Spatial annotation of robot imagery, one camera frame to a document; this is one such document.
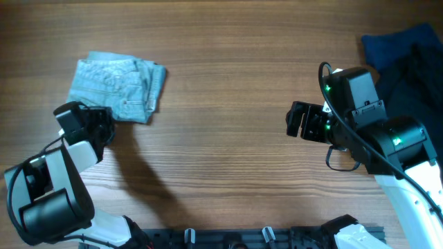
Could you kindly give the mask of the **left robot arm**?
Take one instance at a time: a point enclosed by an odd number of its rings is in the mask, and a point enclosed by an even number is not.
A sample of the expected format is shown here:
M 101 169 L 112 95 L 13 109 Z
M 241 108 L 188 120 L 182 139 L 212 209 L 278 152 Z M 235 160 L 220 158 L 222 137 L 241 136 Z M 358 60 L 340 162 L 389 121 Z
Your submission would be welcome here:
M 5 171 L 6 208 L 30 246 L 75 241 L 80 248 L 153 248 L 127 216 L 94 207 L 80 172 L 102 161 L 116 135 L 109 107 L 69 102 L 53 112 L 62 130 L 36 155 Z

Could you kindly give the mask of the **light blue denim shorts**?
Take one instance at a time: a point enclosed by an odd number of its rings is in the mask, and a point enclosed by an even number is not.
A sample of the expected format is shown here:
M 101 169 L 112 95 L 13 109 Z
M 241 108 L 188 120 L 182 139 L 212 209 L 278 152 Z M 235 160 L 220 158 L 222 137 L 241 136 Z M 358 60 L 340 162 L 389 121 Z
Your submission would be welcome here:
M 78 61 L 66 101 L 109 107 L 114 120 L 146 124 L 156 111 L 166 73 L 154 61 L 91 51 Z

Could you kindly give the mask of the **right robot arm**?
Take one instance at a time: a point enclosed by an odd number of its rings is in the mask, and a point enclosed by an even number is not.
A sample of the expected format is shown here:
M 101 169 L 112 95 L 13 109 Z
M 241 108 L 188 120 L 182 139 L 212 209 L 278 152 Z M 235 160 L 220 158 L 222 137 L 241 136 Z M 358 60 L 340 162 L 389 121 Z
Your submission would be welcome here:
M 287 135 L 348 151 L 365 165 L 390 200 L 411 248 L 442 247 L 442 179 L 425 126 L 410 116 L 388 117 L 371 73 L 361 67 L 318 68 L 323 105 L 295 101 Z

